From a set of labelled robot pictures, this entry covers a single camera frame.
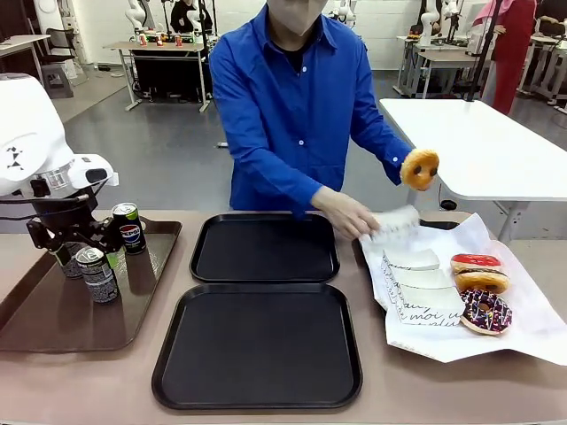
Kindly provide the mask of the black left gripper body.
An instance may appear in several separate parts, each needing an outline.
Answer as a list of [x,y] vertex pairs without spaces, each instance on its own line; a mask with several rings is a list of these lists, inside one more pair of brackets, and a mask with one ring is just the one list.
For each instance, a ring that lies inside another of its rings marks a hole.
[[70,197],[34,201],[39,221],[49,230],[65,230],[73,225],[88,225],[94,218],[97,199],[91,187],[79,189]]

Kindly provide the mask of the person right hand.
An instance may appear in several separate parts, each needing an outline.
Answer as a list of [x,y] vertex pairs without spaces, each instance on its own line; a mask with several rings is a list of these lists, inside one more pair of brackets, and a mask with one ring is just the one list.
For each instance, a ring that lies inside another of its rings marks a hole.
[[315,192],[311,206],[321,211],[334,229],[350,240],[379,230],[378,221],[365,205],[326,186]]

